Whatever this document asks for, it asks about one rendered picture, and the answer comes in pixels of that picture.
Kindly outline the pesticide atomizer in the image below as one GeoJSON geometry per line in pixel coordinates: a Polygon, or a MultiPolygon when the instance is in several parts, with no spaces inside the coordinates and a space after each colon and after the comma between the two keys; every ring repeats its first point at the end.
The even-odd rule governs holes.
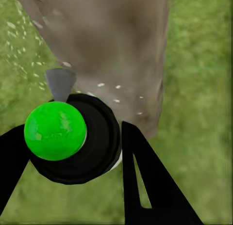
{"type": "Polygon", "coordinates": [[[53,99],[27,118],[24,137],[32,164],[51,180],[85,184],[122,160],[120,125],[110,107],[90,94],[71,94],[77,74],[59,68],[45,72],[53,99]]]}

